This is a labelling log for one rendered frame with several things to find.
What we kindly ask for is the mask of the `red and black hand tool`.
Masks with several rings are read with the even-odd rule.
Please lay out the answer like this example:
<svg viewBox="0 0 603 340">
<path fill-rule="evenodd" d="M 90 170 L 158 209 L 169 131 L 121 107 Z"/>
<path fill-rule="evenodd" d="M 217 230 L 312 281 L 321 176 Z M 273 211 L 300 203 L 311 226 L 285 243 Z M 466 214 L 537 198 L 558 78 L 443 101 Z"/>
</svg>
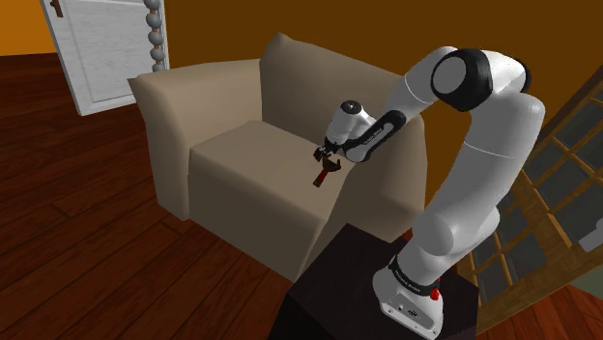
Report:
<svg viewBox="0 0 603 340">
<path fill-rule="evenodd" d="M 341 164 L 340 164 L 339 160 L 337 162 L 333 162 L 332 160 L 329 160 L 328 158 L 324 158 L 322 160 L 322 167 L 323 167 L 323 169 L 321 170 L 321 172 L 319 173 L 319 175 L 316 177 L 316 179 L 313 182 L 313 185 L 316 187 L 320 187 L 322 185 L 322 183 L 325 180 L 328 173 L 336 172 L 336 171 L 340 170 Z"/>
</svg>

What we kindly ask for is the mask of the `dark robot stand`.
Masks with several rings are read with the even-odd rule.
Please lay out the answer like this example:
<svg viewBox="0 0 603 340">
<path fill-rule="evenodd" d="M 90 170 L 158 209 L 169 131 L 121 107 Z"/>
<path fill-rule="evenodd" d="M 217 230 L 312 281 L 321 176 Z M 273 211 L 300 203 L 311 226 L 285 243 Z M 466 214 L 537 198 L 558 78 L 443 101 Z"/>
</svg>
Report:
<svg viewBox="0 0 603 340">
<path fill-rule="evenodd" d="M 372 287 L 408 241 L 343 226 L 287 292 L 267 340 L 424 340 L 383 313 Z"/>
</svg>

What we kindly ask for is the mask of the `grey bead column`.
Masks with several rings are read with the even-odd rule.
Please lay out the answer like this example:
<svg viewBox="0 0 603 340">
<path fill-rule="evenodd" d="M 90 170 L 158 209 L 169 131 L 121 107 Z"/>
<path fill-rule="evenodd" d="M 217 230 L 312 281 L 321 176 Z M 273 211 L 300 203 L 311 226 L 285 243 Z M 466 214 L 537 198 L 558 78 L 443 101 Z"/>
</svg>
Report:
<svg viewBox="0 0 603 340">
<path fill-rule="evenodd" d="M 159 15 L 160 1 L 159 0 L 143 0 L 143 4 L 149 10 L 145 16 L 147 25 L 151 31 L 148 33 L 148 41 L 153 46 L 150 50 L 150 56 L 154 61 L 152 71 L 165 70 L 165 52 L 163 50 L 164 36 L 161 33 L 162 20 Z"/>
</svg>

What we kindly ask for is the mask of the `white panel door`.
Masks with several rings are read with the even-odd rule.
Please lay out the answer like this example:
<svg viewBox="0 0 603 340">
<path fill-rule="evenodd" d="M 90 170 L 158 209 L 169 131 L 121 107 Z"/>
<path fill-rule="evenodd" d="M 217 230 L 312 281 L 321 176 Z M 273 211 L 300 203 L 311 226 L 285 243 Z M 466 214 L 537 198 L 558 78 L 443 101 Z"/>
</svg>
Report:
<svg viewBox="0 0 603 340">
<path fill-rule="evenodd" d="M 80 116 L 135 103 L 130 78 L 152 72 L 143 0 L 39 0 Z M 164 1 L 159 15 L 170 68 Z"/>
</svg>

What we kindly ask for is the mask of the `wooden framed window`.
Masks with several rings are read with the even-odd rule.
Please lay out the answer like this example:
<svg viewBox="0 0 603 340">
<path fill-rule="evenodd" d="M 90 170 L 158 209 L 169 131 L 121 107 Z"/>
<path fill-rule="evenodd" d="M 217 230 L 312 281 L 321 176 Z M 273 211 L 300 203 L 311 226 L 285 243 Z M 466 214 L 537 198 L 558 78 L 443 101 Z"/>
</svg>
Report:
<svg viewBox="0 0 603 340">
<path fill-rule="evenodd" d="M 603 65 L 546 124 L 501 223 L 458 264 L 479 289 L 476 330 L 603 265 Z"/>
</svg>

